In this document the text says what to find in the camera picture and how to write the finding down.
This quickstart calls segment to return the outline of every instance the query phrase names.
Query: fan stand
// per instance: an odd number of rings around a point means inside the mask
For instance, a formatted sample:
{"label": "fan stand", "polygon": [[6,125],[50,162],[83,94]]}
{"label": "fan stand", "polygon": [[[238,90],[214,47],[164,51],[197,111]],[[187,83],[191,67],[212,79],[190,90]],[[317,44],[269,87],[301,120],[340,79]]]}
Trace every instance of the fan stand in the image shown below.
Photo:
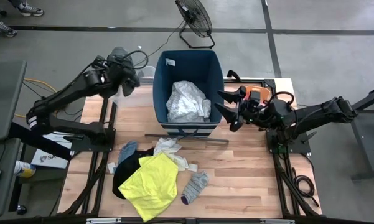
{"label": "fan stand", "polygon": [[209,48],[209,49],[212,49],[213,47],[214,47],[214,45],[216,44],[215,42],[214,42],[214,40],[213,40],[213,37],[212,37],[212,35],[211,34],[209,34],[209,37],[210,37],[210,39],[212,40],[212,42],[213,42],[213,45],[211,45],[211,46],[199,46],[199,47],[194,47],[194,46],[191,46],[185,39],[184,39],[184,37],[182,36],[182,33],[183,33],[183,31],[185,31],[185,27],[187,26],[187,23],[185,22],[184,23],[184,26],[181,28],[181,31],[179,32],[179,34],[180,34],[180,38],[188,45],[188,47],[189,48],[191,48],[191,49],[203,49],[203,48]]}

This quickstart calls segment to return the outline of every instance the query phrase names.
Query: shoe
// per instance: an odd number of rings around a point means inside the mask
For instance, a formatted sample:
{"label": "shoe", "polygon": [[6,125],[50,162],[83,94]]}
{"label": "shoe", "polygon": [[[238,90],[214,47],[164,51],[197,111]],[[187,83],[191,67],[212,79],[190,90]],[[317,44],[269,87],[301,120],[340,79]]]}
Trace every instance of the shoe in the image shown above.
{"label": "shoe", "polygon": [[21,13],[21,15],[27,17],[27,16],[43,16],[44,11],[43,9],[39,9],[36,7],[32,7],[28,5],[28,3],[21,3],[21,5],[18,6],[18,10]]}
{"label": "shoe", "polygon": [[9,26],[0,22],[0,33],[4,34],[6,37],[15,37],[18,33]]}

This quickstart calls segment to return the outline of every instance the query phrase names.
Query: blue bin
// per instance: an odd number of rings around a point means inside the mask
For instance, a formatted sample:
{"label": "blue bin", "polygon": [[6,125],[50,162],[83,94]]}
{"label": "blue bin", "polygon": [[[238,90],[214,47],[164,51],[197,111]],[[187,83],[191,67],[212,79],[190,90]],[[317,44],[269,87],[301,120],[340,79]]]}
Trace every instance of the blue bin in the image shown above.
{"label": "blue bin", "polygon": [[[173,60],[174,66],[166,63]],[[166,102],[172,93],[172,85],[177,81],[194,83],[212,102],[209,123],[170,123],[167,120]],[[206,137],[217,127],[222,116],[214,107],[215,103],[224,104],[217,94],[224,90],[220,62],[211,50],[171,50],[159,57],[154,76],[153,97],[157,121],[170,136]]]}

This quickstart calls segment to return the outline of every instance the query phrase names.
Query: wooden tabletop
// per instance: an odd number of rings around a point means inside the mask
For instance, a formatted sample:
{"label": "wooden tabletop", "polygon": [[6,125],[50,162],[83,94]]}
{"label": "wooden tabletop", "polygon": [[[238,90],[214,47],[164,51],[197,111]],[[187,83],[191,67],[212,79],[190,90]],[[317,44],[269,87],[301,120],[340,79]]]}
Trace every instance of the wooden tabletop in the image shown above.
{"label": "wooden tabletop", "polygon": [[[288,91],[294,94],[289,78],[275,78],[276,91]],[[226,84],[226,91],[236,90],[240,84]],[[283,100],[290,96],[279,95]],[[102,98],[93,96],[86,99],[82,122],[98,121]],[[120,103],[116,115],[116,141],[109,161],[117,162],[120,149],[130,140],[139,142],[138,150],[146,150],[156,145],[158,138],[146,138],[145,134],[165,134],[156,120],[152,105],[152,86],[141,86],[131,96]],[[190,180],[191,171],[179,172],[177,176],[178,196],[169,208],[159,217],[199,217],[199,218],[279,218],[278,188],[276,184],[274,162],[266,147],[264,132],[256,126],[244,125],[239,131],[229,131],[229,124],[222,122],[210,135],[210,138],[228,139],[227,144],[205,141],[179,141],[182,149],[177,153],[189,163],[197,164],[199,170],[209,175],[208,186],[190,205],[181,202],[180,194]],[[63,188],[58,212],[66,210],[78,197],[86,185],[91,161],[91,152],[82,152],[70,161],[68,174]],[[297,175],[306,175],[314,182],[311,165],[299,154],[291,154],[291,164]],[[127,200],[121,200],[112,193],[113,175],[108,170],[102,192],[101,217],[138,217],[134,207]],[[91,191],[90,207],[94,204],[95,190]],[[290,193],[286,190],[288,209],[292,212]],[[309,205],[318,213],[311,200]]]}

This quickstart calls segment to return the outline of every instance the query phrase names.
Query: gray sock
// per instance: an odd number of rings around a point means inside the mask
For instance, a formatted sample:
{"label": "gray sock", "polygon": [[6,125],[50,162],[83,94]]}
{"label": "gray sock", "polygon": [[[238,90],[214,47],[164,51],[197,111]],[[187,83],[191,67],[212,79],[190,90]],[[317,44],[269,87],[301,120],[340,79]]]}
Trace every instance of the gray sock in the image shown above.
{"label": "gray sock", "polygon": [[184,191],[181,194],[181,201],[185,205],[191,204],[195,198],[202,192],[208,183],[208,176],[206,171],[200,173],[194,173],[191,180],[185,186]]}

